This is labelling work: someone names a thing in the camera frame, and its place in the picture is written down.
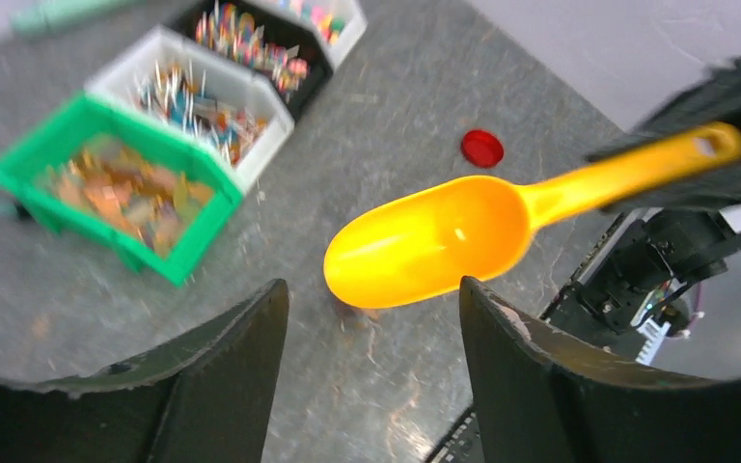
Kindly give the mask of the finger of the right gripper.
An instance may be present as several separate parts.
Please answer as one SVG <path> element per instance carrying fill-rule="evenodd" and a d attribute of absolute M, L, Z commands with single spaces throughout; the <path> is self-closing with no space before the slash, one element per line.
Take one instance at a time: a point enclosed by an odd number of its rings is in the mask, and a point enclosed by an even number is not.
<path fill-rule="evenodd" d="M 601 208 L 604 213 L 626 213 L 639 208 L 718 210 L 741 204 L 741 160 Z"/>
<path fill-rule="evenodd" d="M 699 84 L 678 93 L 646 121 L 587 156 L 590 163 L 609 159 L 673 135 L 714 122 L 741 130 L 741 57 L 713 67 Z"/>

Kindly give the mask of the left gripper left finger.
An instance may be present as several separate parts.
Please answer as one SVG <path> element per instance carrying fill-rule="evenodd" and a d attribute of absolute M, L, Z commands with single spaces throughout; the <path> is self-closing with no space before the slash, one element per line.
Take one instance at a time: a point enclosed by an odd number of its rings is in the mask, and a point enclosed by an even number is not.
<path fill-rule="evenodd" d="M 273 280 L 88 378 L 0 385 L 0 462 L 258 462 L 288 327 Z"/>

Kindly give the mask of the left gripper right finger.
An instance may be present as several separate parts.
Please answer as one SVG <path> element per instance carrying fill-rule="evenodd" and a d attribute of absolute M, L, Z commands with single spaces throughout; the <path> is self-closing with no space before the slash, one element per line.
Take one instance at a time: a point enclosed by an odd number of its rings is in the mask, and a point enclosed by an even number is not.
<path fill-rule="evenodd" d="M 488 462 L 741 462 L 741 378 L 651 368 L 465 277 L 459 316 Z"/>

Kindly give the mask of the yellow plastic scoop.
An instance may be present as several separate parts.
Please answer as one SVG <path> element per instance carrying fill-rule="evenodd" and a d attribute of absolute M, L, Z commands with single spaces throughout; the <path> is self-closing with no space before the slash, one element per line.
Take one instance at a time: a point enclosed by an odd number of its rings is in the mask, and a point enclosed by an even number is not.
<path fill-rule="evenodd" d="M 741 131 L 710 123 L 539 183 L 459 177 L 376 207 L 340 230 L 325 283 L 347 305 L 381 310 L 498 277 L 549 225 L 741 159 Z"/>

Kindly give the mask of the red jar lid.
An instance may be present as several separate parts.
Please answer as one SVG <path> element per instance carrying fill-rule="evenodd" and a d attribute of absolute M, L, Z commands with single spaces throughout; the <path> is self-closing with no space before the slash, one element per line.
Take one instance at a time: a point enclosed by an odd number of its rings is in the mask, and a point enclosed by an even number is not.
<path fill-rule="evenodd" d="M 497 166 L 505 156 L 505 148 L 492 133 L 482 129 L 471 129 L 460 142 L 463 157 L 478 168 L 490 169 Z"/>

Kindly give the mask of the clear plastic jar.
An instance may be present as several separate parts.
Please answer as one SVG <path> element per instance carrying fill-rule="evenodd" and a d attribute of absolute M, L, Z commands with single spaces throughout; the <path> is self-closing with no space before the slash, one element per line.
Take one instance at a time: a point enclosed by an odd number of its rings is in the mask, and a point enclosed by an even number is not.
<path fill-rule="evenodd" d="M 359 309 L 339 300 L 334 300 L 331 306 L 337 316 L 339 328 L 343 332 L 367 329 L 377 325 L 379 322 L 379 313 L 377 311 Z"/>

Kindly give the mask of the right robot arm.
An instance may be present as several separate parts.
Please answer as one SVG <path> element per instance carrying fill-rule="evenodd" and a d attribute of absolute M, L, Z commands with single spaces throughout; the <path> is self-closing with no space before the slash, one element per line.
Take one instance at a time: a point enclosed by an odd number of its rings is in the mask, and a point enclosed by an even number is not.
<path fill-rule="evenodd" d="M 611 148 L 589 157 L 608 160 L 706 123 L 728 123 L 741 132 L 741 57 L 712 68 L 698 84 L 678 93 Z M 620 236 L 584 281 L 571 286 L 578 306 L 618 334 L 638 327 L 633 317 L 655 289 L 680 287 L 642 317 L 671 320 L 667 308 L 697 283 L 727 271 L 725 259 L 741 251 L 741 228 L 722 214 L 741 205 L 741 160 L 706 174 L 639 193 L 607 206 L 609 212 L 656 208 Z"/>

